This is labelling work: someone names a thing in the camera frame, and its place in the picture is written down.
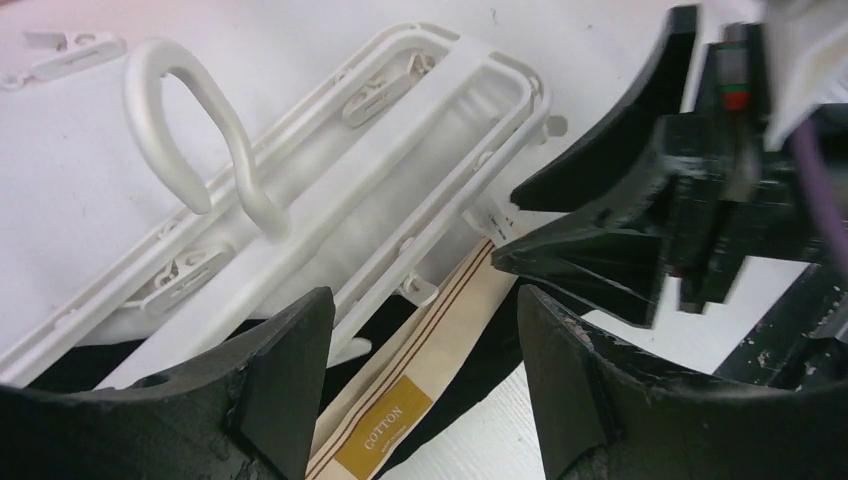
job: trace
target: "black fabric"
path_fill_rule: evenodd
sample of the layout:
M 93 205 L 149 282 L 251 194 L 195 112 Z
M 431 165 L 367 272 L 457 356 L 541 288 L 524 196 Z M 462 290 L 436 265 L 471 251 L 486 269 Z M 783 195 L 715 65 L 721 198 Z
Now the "black fabric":
M 523 357 L 516 322 L 517 299 L 518 287 L 525 283 L 521 279 L 515 282 L 456 377 L 424 419 L 398 445 L 375 478 L 405 461 L 421 445 L 449 427 L 518 367 Z
M 242 323 L 227 340 L 259 325 L 264 320 Z M 72 348 L 56 363 L 29 384 L 29 388 L 54 393 L 92 390 L 121 362 L 141 345 L 142 340 L 114 345 L 92 345 Z
M 389 341 L 389 338 L 413 313 L 415 313 L 415 306 L 399 295 L 392 295 L 380 306 L 380 309 L 356 334 L 357 337 L 371 341 L 373 345 L 371 353 L 327 370 L 324 374 L 324 392 L 321 395 L 320 412 L 330 405 L 356 372 L 365 366 L 365 363 Z

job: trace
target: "white surface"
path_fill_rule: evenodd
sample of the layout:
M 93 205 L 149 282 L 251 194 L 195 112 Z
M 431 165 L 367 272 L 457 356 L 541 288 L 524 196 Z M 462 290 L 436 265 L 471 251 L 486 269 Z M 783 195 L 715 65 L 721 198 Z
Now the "white surface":
M 652 330 L 629 327 L 601 312 L 584 318 L 655 355 L 712 373 L 789 288 L 806 264 L 748 258 L 725 304 L 708 304 L 704 315 L 677 310 L 679 280 L 666 278 Z
M 554 85 L 552 111 L 568 119 L 568 135 L 549 141 L 544 146 L 546 155 L 522 157 L 509 165 L 507 175 L 497 180 L 508 190 L 578 138 L 616 102 L 650 51 L 666 8 L 675 3 L 19 0 L 0 7 L 0 70 L 28 64 L 27 52 L 20 46 L 22 28 L 108 30 L 125 37 L 130 47 L 143 37 L 170 36 L 204 62 L 253 137 L 332 72 L 350 54 L 351 46 L 401 21 L 433 21 L 481 37 L 525 60 Z M 718 38 L 720 23 L 752 19 L 758 9 L 758 3 L 750 0 L 706 3 L 702 26 L 707 40 Z M 79 285 L 90 281 L 176 205 L 164 188 L 155 195 L 149 193 L 147 180 L 152 174 L 122 127 L 119 77 L 120 66 L 107 65 L 38 90 L 0 95 L 0 144 L 4 145 L 0 268 L 14 273 L 0 279 L 4 318 L 47 315 L 56 307 L 50 305 L 53 298 L 76 293 Z M 214 126 L 199 107 L 186 101 L 184 91 L 166 88 L 165 97 L 166 105 L 174 106 L 166 108 L 169 121 L 190 126 L 180 129 L 181 150 L 192 160 L 220 160 L 210 165 L 193 163 L 208 178 L 224 164 L 223 141 L 211 134 Z M 89 168 L 92 163 L 100 168 Z M 50 178 L 63 178 L 75 187 L 45 180 Z M 107 194 L 110 201 L 104 203 L 101 199 Z M 21 213 L 28 211 L 40 215 Z M 50 220 L 53 217 L 63 221 Z M 116 223 L 126 227 L 116 231 Z M 765 278 L 774 277 L 775 282 L 777 277 L 785 278 L 780 280 L 785 284 L 799 270 L 780 264 L 774 268 Z M 753 279 L 752 285 L 759 280 Z M 673 342 L 669 337 L 660 340 L 656 333 L 651 342 L 650 333 L 644 331 L 634 341 L 654 344 L 654 351 L 666 349 L 673 359 L 708 370 L 756 320 L 729 318 L 711 328 L 711 319 L 682 318 Z M 674 323 L 661 319 L 661 325 L 673 327 Z M 732 331 L 724 330 L 730 323 L 734 323 Z M 5 322 L 0 344 L 26 328 L 23 322 Z M 680 335 L 688 340 L 678 344 Z M 537 450 L 523 446 L 534 443 L 535 437 L 528 433 L 532 414 L 516 375 L 391 472 L 390 478 L 542 478 Z M 527 467 L 513 470 L 514 465 Z

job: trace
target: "black mechanism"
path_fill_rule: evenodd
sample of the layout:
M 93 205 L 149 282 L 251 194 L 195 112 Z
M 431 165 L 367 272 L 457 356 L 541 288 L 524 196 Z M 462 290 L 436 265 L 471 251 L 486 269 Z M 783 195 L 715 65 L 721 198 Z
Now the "black mechanism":
M 523 287 L 518 328 L 548 478 L 848 478 L 845 278 L 787 151 L 765 152 L 770 94 L 760 25 L 708 47 L 679 113 L 696 7 L 672 9 L 616 107 L 513 192 L 568 215 L 493 254 Z M 848 106 L 813 116 L 848 211 Z M 810 263 L 714 375 L 583 322 L 602 310 L 650 328 L 664 280 L 678 308 L 724 302 L 747 256 Z
M 538 288 L 519 295 L 547 478 L 846 478 L 848 382 L 796 391 L 722 380 L 583 323 Z
M 316 289 L 124 390 L 0 386 L 0 478 L 302 479 L 334 313 Z

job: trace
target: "hanger hook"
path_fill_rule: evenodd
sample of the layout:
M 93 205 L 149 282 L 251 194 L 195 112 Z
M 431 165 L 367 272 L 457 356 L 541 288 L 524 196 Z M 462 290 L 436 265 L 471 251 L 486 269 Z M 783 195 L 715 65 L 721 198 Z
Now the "hanger hook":
M 192 212 L 202 215 L 212 209 L 209 190 L 180 153 L 165 122 L 161 78 L 168 73 L 188 87 L 223 134 L 245 213 L 267 235 L 284 237 L 288 233 L 286 212 L 259 185 L 253 148 L 235 109 L 191 52 L 160 38 L 139 45 L 127 59 L 124 74 L 124 107 L 147 165 Z

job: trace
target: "wire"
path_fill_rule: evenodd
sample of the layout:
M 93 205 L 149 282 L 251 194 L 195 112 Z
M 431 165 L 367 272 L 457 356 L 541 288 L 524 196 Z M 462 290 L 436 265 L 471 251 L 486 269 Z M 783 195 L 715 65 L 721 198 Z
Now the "wire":
M 792 153 L 798 167 L 801 190 L 810 215 L 843 277 L 848 278 L 848 233 L 827 176 L 813 121 L 809 118 L 792 133 Z

